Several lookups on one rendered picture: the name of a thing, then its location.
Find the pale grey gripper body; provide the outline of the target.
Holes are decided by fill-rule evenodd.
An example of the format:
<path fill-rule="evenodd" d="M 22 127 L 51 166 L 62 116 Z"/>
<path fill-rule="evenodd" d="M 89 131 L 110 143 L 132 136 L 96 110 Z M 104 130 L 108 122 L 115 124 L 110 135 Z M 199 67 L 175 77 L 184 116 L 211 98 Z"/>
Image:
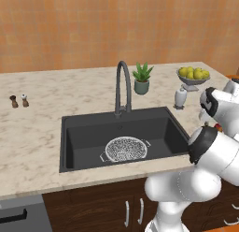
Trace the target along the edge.
<path fill-rule="evenodd" d="M 199 120 L 203 123 L 203 125 L 214 123 L 214 113 L 208 114 L 205 109 L 201 109 L 199 113 Z"/>

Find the white mesh colander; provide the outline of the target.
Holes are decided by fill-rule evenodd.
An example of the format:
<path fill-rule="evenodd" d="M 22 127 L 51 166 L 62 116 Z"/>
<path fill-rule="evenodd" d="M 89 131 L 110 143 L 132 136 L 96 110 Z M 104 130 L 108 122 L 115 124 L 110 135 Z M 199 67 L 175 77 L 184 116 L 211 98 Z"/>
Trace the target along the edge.
<path fill-rule="evenodd" d="M 127 162 L 144 159 L 148 155 L 151 144 L 145 139 L 134 137 L 118 137 L 110 140 L 100 154 L 103 162 Z"/>

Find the dark grey arched faucet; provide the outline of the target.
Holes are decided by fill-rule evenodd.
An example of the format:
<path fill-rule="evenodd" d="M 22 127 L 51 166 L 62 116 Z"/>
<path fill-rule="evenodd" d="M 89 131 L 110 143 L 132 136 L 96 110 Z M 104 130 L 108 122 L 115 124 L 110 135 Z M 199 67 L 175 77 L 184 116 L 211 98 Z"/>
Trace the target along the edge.
<path fill-rule="evenodd" d="M 126 81 L 126 105 L 122 106 L 120 104 L 120 71 L 124 72 Z M 131 90 L 131 80 L 128 70 L 128 66 L 124 61 L 119 61 L 117 67 L 117 81 L 116 81 L 116 102 L 115 102 L 115 116 L 118 119 L 123 111 L 132 111 L 132 90 Z"/>

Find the black sink basin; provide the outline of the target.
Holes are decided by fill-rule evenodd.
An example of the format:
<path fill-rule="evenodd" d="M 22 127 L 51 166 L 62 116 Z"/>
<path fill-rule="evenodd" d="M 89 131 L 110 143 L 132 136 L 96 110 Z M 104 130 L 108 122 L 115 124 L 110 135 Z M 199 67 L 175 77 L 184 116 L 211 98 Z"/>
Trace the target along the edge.
<path fill-rule="evenodd" d="M 113 138 L 134 137 L 151 146 L 144 159 L 103 162 L 100 154 Z M 60 149 L 61 172 L 108 167 L 152 159 L 173 157 L 188 152 L 189 135 L 166 108 L 135 109 L 117 119 L 112 112 L 62 118 Z"/>

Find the white soap dispenser bottle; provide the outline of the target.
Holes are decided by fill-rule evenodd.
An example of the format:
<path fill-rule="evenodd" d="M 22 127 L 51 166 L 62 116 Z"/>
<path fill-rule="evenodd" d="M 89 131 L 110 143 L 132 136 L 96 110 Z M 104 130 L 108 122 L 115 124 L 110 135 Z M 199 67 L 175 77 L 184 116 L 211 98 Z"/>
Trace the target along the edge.
<path fill-rule="evenodd" d="M 187 91 L 181 86 L 175 93 L 175 108 L 183 109 L 187 99 Z"/>

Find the green plant in teal pot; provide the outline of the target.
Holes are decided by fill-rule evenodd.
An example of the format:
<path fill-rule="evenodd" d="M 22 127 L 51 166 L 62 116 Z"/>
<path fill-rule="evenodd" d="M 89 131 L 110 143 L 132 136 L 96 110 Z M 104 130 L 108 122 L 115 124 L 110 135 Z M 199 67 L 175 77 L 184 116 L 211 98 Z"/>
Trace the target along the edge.
<path fill-rule="evenodd" d="M 137 94 L 143 95 L 148 92 L 149 78 L 152 67 L 148 68 L 148 63 L 140 65 L 136 63 L 136 71 L 133 72 L 134 76 L 134 91 Z"/>

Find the dark wood drawer front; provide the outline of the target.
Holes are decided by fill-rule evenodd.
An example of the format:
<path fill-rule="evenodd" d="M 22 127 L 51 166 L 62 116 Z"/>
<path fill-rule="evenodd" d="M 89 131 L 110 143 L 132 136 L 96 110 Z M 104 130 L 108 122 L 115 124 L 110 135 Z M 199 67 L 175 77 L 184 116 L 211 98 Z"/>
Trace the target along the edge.
<path fill-rule="evenodd" d="M 239 218 L 239 210 L 232 204 L 239 207 L 239 186 L 223 181 L 220 194 L 210 201 L 191 203 L 183 213 L 182 222 L 190 232 L 226 226 L 223 220 L 233 223 Z"/>

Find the dark wood cupboard door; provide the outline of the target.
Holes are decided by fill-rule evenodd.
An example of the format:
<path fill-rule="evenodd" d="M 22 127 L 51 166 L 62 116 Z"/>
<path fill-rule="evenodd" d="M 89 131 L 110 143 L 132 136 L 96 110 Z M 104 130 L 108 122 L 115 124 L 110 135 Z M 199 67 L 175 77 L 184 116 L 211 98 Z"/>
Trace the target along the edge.
<path fill-rule="evenodd" d="M 131 232 L 126 222 L 134 204 L 129 181 L 64 190 L 43 195 L 53 232 Z"/>
<path fill-rule="evenodd" d="M 145 232 L 145 228 L 148 223 L 154 218 L 158 203 L 148 199 L 145 193 L 145 181 L 146 179 L 138 179 L 136 181 L 135 191 L 134 191 L 134 217 L 133 217 L 133 232 Z M 140 225 L 137 222 L 140 214 L 140 198 L 144 199 L 144 218 Z"/>

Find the brown white-topped salt shaker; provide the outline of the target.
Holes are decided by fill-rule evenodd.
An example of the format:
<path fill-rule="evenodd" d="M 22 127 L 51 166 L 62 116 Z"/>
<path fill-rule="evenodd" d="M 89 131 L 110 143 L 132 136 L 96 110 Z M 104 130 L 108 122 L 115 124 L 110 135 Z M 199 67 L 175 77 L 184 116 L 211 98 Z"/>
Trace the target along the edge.
<path fill-rule="evenodd" d="M 22 105 L 25 108 L 29 107 L 29 102 L 27 101 L 27 95 L 26 94 L 22 94 L 21 95 L 21 99 L 22 99 Z"/>

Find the brown pepper shaker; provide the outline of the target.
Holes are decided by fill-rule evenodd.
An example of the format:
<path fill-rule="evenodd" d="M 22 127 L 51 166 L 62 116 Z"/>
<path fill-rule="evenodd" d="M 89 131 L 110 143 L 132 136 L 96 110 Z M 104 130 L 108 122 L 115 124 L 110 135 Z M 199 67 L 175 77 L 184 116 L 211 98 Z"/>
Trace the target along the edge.
<path fill-rule="evenodd" d="M 17 103 L 17 101 L 16 101 L 16 95 L 11 95 L 10 97 L 9 97 L 9 99 L 11 100 L 11 104 L 12 104 L 12 108 L 17 108 L 19 105 L 18 105 L 18 103 Z"/>

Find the grey dishwasher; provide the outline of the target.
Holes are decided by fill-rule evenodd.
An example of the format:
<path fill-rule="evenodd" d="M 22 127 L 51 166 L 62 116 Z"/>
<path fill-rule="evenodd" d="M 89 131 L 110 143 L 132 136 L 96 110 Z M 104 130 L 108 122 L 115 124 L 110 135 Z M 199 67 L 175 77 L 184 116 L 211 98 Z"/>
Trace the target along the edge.
<path fill-rule="evenodd" d="M 42 195 L 0 200 L 0 218 L 21 214 L 23 209 L 27 218 L 0 224 L 0 232 L 52 232 Z"/>

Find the grey pedestal fruit bowl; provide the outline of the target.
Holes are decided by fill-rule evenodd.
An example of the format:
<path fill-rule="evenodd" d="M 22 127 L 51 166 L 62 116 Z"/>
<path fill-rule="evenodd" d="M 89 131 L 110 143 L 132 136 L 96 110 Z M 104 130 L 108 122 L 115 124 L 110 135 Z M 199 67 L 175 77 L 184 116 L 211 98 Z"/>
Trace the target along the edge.
<path fill-rule="evenodd" d="M 176 72 L 176 74 L 178 75 L 179 79 L 183 82 L 182 86 L 187 92 L 197 92 L 198 91 L 197 85 L 201 85 L 209 80 L 209 78 L 202 80 L 191 80 L 185 77 L 181 77 L 178 72 Z"/>

